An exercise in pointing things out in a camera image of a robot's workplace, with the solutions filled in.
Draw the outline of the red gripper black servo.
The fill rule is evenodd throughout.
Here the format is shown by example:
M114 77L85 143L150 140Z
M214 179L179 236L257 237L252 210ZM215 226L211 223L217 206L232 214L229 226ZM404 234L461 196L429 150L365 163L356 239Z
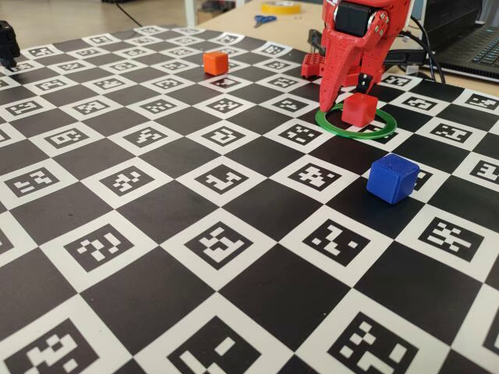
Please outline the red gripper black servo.
M338 31L363 37L373 24L377 12L385 13L382 23L388 29L372 50L363 52L356 85L356 92L361 94L368 94L373 85L380 82L390 44L408 22L409 1L323 1L324 29L321 43L326 54L320 84L321 111L332 108L363 43L361 38L331 38L331 33Z

